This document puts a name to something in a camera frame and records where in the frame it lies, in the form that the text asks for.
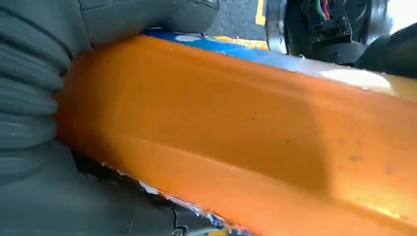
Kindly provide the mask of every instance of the orange bumper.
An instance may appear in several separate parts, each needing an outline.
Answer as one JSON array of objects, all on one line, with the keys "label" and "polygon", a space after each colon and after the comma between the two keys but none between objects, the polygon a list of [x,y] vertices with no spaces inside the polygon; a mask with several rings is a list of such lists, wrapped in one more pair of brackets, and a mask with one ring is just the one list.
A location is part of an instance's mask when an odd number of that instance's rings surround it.
[{"label": "orange bumper", "polygon": [[255,235],[417,235],[411,100],[147,36],[58,100],[70,147]]}]

